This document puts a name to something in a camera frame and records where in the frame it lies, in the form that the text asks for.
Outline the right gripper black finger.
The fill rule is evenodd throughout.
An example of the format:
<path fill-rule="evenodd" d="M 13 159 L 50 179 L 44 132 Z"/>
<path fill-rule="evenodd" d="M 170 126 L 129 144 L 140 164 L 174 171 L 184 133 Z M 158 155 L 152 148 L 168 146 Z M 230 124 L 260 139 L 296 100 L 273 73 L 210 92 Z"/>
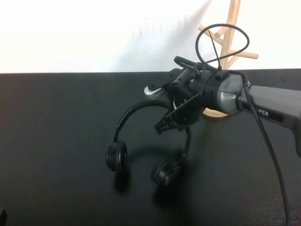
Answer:
<path fill-rule="evenodd" d="M 174 110 L 184 111 L 187 108 L 186 102 L 189 96 L 183 92 L 167 93 L 171 106 Z"/>
<path fill-rule="evenodd" d="M 199 120 L 199 114 L 203 108 L 203 95 L 197 93 L 186 102 L 187 108 L 184 111 L 174 110 L 171 103 L 154 100 L 154 104 L 168 109 L 167 113 L 155 124 L 154 128 L 158 134 L 164 131 L 187 129 Z"/>

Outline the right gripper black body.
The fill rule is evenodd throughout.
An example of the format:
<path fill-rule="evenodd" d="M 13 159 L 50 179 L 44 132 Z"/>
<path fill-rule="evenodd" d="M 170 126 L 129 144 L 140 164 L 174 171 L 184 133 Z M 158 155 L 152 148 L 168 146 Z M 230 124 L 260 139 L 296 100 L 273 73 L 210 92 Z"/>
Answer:
<path fill-rule="evenodd" d="M 173 82 L 174 106 L 180 106 L 194 97 L 212 72 L 202 70 L 199 73 L 185 69 Z"/>

